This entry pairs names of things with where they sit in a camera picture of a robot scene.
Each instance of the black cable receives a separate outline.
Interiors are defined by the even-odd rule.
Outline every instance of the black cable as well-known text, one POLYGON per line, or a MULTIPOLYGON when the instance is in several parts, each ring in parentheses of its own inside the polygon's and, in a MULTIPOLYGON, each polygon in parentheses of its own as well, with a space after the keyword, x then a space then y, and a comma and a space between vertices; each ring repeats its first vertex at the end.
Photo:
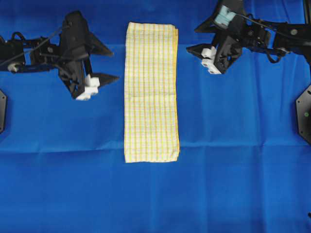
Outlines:
POLYGON ((277 56, 277 59, 274 60, 274 59, 271 57, 270 52, 268 51, 267 48, 265 48, 265 52, 266 52, 266 54, 267 54, 267 57, 268 57, 269 62, 271 62, 272 64, 275 64, 275 63, 278 63, 279 61, 281 61, 281 58, 282 58, 282 57, 281 57, 280 55, 278 55, 278 56, 277 56))
POLYGON ((264 27, 264 28, 268 28, 268 29, 270 29, 271 31, 273 31, 273 32, 275 32, 275 33, 277 33, 277 34, 279 34, 279 35, 282 35, 282 36, 284 36, 284 37, 287 37, 287 38, 290 38, 290 39, 294 39, 294 40, 306 41, 306 42, 310 42, 310 43, 311 43, 311 40, 308 40, 308 39, 304 39, 304 38, 300 38, 300 37, 297 37, 297 36, 292 36, 292 35, 288 35, 288 34, 286 34, 286 33, 279 32, 278 30, 275 30, 274 28, 271 28, 271 27, 269 27, 269 26, 267 26, 267 25, 264 25, 264 24, 262 24, 262 23, 259 23, 259 22, 255 21, 255 20, 252 20, 252 19, 250 19, 250 18, 247 17, 247 16, 244 16, 244 15, 241 15, 241 14, 237 14, 237 13, 235 13, 235 14, 238 15, 238 16, 241 16, 242 18, 245 18, 245 19, 251 21, 252 23, 256 23, 256 24, 258 24, 258 25, 260 25, 260 26, 262 26, 262 27, 264 27))
POLYGON ((15 36, 16 36, 16 35, 18 35, 19 38, 20 38, 21 40, 26 40, 25 37, 23 36, 23 34, 20 33, 20 32, 14 32, 14 33, 12 34, 12 40, 15 40, 15 36))
POLYGON ((0 35, 0 42, 5 44, 5 39, 0 35))
POLYGON ((33 52, 33 51, 37 50, 37 49, 40 48, 42 45, 44 45, 45 43, 47 43, 50 39, 52 39, 54 36, 56 36, 56 34, 59 33, 61 30, 65 29, 65 28, 68 28, 68 27, 69 27, 69 26, 65 26, 65 27, 61 27, 61 28, 57 29, 57 30, 56 30, 55 32, 53 32, 48 38, 46 38, 45 40, 43 40, 40 44, 38 44, 38 45, 37 45, 36 47, 34 47, 33 49, 28 50, 28 51, 25 51, 25 52, 22 52, 22 53, 20 53, 19 55, 16 55, 16 56, 14 56, 14 57, 12 57, 12 58, 10 58, 10 59, 8 59, 8 60, 2 62, 2 63, 0 64, 0 67, 3 66, 3 65, 5 65, 6 63, 9 63, 9 62, 11 62, 11 61, 13 61, 13 60, 15 60, 15 59, 17 59, 17 58, 19 58, 19 57, 21 57, 21 56, 27 54, 27 53, 30 53, 30 52, 33 52))

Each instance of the table surface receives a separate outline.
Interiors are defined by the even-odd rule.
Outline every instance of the table surface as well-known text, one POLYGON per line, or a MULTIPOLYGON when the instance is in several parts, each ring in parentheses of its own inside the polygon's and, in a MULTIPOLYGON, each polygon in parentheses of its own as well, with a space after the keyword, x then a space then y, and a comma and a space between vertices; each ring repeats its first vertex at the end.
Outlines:
MULTIPOLYGON (((0 34, 47 36, 80 10, 115 55, 94 72, 120 76, 73 101, 57 70, 0 73, 8 96, 0 135, 0 232, 236 233, 311 231, 311 147, 297 134, 295 99, 310 84, 303 56, 270 64, 243 50, 212 76, 186 47, 216 0, 2 1, 0 34), (124 162, 124 62, 129 21, 179 29, 176 163, 124 162)), ((304 23, 299 0, 245 0, 268 21, 304 23)))

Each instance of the blue tablecloth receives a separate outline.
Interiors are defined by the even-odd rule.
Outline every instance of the blue tablecloth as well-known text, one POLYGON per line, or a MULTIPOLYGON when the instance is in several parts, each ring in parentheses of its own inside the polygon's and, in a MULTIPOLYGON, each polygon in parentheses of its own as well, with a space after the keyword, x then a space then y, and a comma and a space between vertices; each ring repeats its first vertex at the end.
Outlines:
MULTIPOLYGON (((81 10, 114 57, 94 72, 119 75, 78 102, 57 70, 0 73, 8 96, 0 135, 1 233, 307 233, 311 147, 297 134, 295 99, 310 84, 303 56, 270 64, 243 50, 212 76, 186 47, 208 43, 196 26, 216 0, 1 1, 0 34, 49 35, 81 10), (125 164, 124 62, 129 21, 179 29, 177 163, 125 164)), ((269 21, 304 23, 300 0, 245 0, 269 21)))

